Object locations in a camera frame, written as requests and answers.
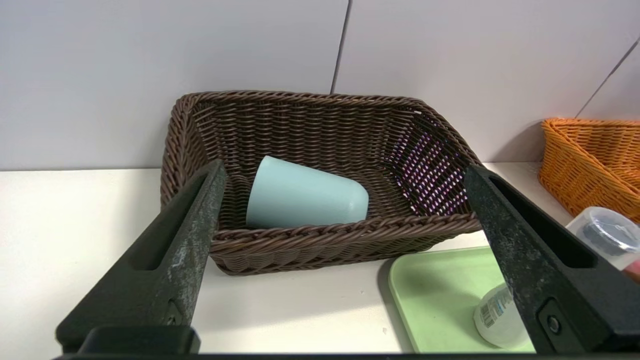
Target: bottle label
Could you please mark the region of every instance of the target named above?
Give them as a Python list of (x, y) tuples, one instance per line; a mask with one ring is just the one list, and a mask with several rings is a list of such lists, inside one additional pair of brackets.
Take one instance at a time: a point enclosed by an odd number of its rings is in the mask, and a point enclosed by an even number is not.
[(498, 291), (487, 300), (486, 304), (480, 307), (480, 318), (484, 326), (489, 328), (495, 324), (496, 320), (504, 314), (504, 309), (512, 303), (513, 297), (508, 288)]

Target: brown wicker basket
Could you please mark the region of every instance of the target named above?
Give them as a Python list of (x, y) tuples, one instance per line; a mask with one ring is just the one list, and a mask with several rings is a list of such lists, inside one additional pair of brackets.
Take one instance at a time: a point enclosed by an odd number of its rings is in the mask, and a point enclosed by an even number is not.
[[(354, 179), (367, 219), (294, 229), (245, 229), (265, 155)], [(228, 179), (211, 257), (228, 274), (311, 269), (426, 250), (480, 230), (463, 187), (480, 165), (456, 130), (407, 97), (206, 92), (173, 108), (163, 158), (164, 206), (201, 166), (222, 159)]]

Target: barcode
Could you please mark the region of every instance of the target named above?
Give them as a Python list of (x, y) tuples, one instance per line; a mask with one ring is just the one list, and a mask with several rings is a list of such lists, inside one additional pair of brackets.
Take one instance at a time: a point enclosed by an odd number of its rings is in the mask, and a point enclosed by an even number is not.
[(489, 313), (488, 304), (485, 304), (480, 308), (480, 317), (482, 318), (484, 326), (491, 327), (491, 325), (493, 325), (493, 318), (491, 318), (491, 313)]

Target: white countertop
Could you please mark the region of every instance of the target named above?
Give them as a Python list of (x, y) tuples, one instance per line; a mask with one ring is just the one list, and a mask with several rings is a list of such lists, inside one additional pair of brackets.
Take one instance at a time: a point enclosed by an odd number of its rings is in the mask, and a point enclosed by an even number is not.
[[(486, 164), (566, 225), (533, 163)], [(157, 215), (160, 171), (0, 172), (0, 349), (60, 354), (59, 322)], [(487, 245), (482, 232), (430, 251)], [(411, 352), (387, 287), (392, 260), (231, 277), (209, 260), (192, 326), (201, 352)]]

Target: orange wicker basket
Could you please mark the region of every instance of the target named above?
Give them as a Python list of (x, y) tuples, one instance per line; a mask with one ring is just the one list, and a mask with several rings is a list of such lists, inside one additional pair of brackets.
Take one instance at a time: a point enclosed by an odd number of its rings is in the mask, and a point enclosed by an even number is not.
[(609, 208), (640, 222), (640, 122), (547, 119), (540, 183), (569, 211)]

